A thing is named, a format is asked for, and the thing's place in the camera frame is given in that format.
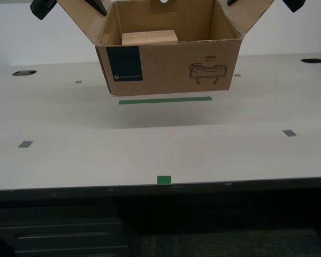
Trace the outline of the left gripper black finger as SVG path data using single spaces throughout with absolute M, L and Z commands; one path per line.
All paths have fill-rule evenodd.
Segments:
M 56 0 L 33 0 L 30 10 L 38 19 L 44 19 L 56 5 Z
M 108 12 L 101 0 L 85 0 L 85 1 L 103 16 L 107 15 Z

